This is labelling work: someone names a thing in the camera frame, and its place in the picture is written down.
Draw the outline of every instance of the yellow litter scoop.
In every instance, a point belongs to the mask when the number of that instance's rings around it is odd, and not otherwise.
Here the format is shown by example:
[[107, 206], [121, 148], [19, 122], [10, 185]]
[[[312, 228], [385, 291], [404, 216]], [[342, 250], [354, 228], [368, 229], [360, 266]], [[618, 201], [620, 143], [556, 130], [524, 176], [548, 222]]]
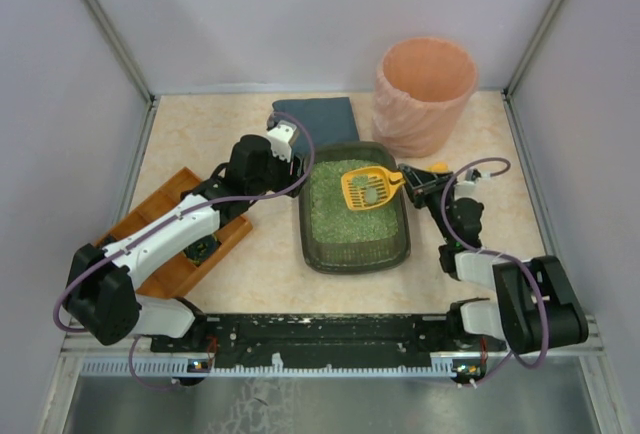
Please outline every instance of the yellow litter scoop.
[[[427, 170], [446, 173], [449, 166], [439, 162]], [[349, 209], [366, 211], [384, 206], [404, 184], [401, 172], [391, 172], [382, 166], [362, 167], [342, 175], [342, 194]]]

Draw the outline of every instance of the wooden tray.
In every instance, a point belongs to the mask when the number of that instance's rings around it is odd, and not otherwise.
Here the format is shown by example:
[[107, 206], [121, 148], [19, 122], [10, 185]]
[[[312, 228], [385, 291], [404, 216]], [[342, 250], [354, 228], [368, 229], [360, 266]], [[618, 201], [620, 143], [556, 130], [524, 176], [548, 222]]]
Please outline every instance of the wooden tray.
[[[180, 203], [180, 194], [193, 189], [202, 180], [190, 169], [183, 167], [157, 191], [114, 226], [101, 241], [123, 239], [152, 223]], [[251, 222], [240, 216], [215, 233], [220, 246], [198, 266], [180, 252], [158, 268], [136, 291], [144, 296], [172, 299], [184, 297], [227, 255], [253, 228]]]

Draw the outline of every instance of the beige floor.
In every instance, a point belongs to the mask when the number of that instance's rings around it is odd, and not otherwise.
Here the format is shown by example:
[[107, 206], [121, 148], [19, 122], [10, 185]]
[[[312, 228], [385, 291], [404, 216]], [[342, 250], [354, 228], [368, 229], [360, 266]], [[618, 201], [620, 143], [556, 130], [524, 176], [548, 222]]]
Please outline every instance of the beige floor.
[[[240, 94], [163, 97], [134, 195], [137, 205], [183, 166], [203, 178], [228, 160], [247, 133], [264, 133], [271, 103], [282, 98], [332, 97], [344, 93]], [[370, 93], [348, 93], [363, 140], [371, 138]], [[543, 253], [540, 234], [520, 170], [500, 94], [472, 98], [447, 145], [437, 156], [409, 163], [446, 161], [452, 168], [485, 156], [509, 158], [514, 168], [486, 181], [475, 196], [485, 204], [481, 239], [486, 246], [522, 258]], [[427, 210], [408, 204], [412, 253], [390, 271], [360, 275], [320, 274], [302, 258], [297, 200], [257, 203], [248, 213], [254, 230], [188, 298], [206, 312], [430, 313], [456, 300], [486, 296], [460, 283], [438, 263], [441, 236]]]

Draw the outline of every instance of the metal frame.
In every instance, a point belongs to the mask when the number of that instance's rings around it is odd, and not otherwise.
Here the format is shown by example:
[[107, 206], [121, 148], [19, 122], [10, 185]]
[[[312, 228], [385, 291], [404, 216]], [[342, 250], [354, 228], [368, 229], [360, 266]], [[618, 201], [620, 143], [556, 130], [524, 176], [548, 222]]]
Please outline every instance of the metal frame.
[[551, 0], [551, 4], [549, 4], [549, 7], [542, 17], [542, 21], [540, 21], [536, 32], [533, 34], [529, 45], [525, 49], [522, 59], [520, 59], [520, 62], [518, 63], [513, 76], [511, 77], [509, 84], [505, 88], [505, 93], [507, 94], [507, 96], [513, 96], [513, 94], [518, 89], [518, 86], [522, 82], [524, 75], [529, 70], [531, 61], [542, 47], [542, 43], [549, 34], [550, 28], [552, 27], [554, 20], [557, 18], [558, 13], [560, 12], [560, 9], [565, 2], [566, 0]]
[[113, 27], [113, 23], [106, 15], [104, 9], [100, 5], [98, 0], [82, 0], [89, 11], [89, 14], [96, 23], [96, 27], [102, 33], [107, 45], [111, 47], [111, 51], [116, 60], [120, 63], [120, 66], [127, 74], [131, 82], [136, 86], [140, 95], [147, 102], [153, 102], [153, 94], [151, 93], [140, 66], [136, 63], [131, 51], [122, 40], [116, 29]]
[[[540, 190], [540, 183], [535, 171], [526, 138], [523, 133], [518, 111], [513, 105], [513, 95], [518, 90], [528, 69], [542, 47], [554, 20], [557, 18], [561, 7], [566, 0], [552, 0], [540, 25], [536, 29], [513, 77], [503, 92], [504, 107], [511, 127], [514, 142], [522, 165], [522, 171], [531, 197], [531, 202], [538, 222], [545, 250], [549, 253], [560, 255], [556, 235], [550, 221], [549, 212]], [[105, 14], [99, 0], [83, 0], [90, 15], [107, 44], [112, 48], [114, 56], [123, 70], [136, 86], [140, 94], [147, 101], [148, 111], [140, 132], [138, 147], [127, 172], [127, 182], [120, 193], [120, 203], [114, 213], [114, 223], [121, 219], [129, 209], [138, 174], [144, 157], [144, 152], [151, 135], [151, 128], [158, 108], [158, 101], [151, 93], [144, 79], [142, 71], [134, 61], [129, 49], [121, 39], [113, 23]], [[606, 434], [631, 434], [632, 428], [626, 412], [624, 402], [620, 395], [616, 377], [606, 357], [600, 334], [593, 316], [588, 316], [590, 326], [590, 338], [584, 345], [554, 350], [549, 353], [552, 357], [572, 356], [580, 360], [584, 383], [591, 397], [593, 409], [601, 432]], [[83, 369], [91, 369], [88, 366], [99, 365], [100, 362], [110, 362], [113, 372], [122, 371], [123, 362], [126, 363], [130, 348], [130, 339], [125, 339], [113, 346], [100, 345], [92, 336], [76, 335], [68, 336], [62, 346], [54, 378], [50, 387], [47, 404], [37, 432], [41, 434], [60, 434], [67, 419], [71, 400], [75, 391], [78, 376]], [[189, 357], [189, 353], [166, 355], [154, 354], [149, 351], [150, 340], [142, 339], [136, 349], [139, 366], [174, 366], [182, 369], [182, 364]], [[456, 353], [439, 353], [434, 356], [438, 362], [453, 359]]]
[[153, 128], [153, 122], [156, 119], [159, 104], [159, 99], [154, 99], [147, 104], [147, 111], [144, 120], [142, 121], [136, 150], [133, 154], [133, 158], [131, 159], [131, 163], [127, 168], [127, 178], [123, 190], [118, 196], [120, 202], [112, 216], [111, 225], [117, 224], [122, 218], [124, 218], [131, 207], [131, 201], [133, 200], [138, 176], [140, 175], [140, 168], [142, 167], [142, 161], [144, 160], [144, 153], [147, 150], [147, 144], [149, 144], [151, 129]]

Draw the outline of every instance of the litter box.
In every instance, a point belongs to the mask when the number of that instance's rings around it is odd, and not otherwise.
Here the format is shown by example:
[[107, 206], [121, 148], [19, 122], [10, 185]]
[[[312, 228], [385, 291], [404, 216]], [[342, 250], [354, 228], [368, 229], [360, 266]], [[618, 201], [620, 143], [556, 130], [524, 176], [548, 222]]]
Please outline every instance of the litter box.
[[393, 156], [377, 142], [359, 141], [321, 147], [315, 162], [299, 197], [305, 262], [333, 274], [363, 274], [401, 264], [411, 252], [403, 194], [379, 209], [358, 212], [347, 209], [340, 187], [342, 171], [367, 164], [397, 170]]

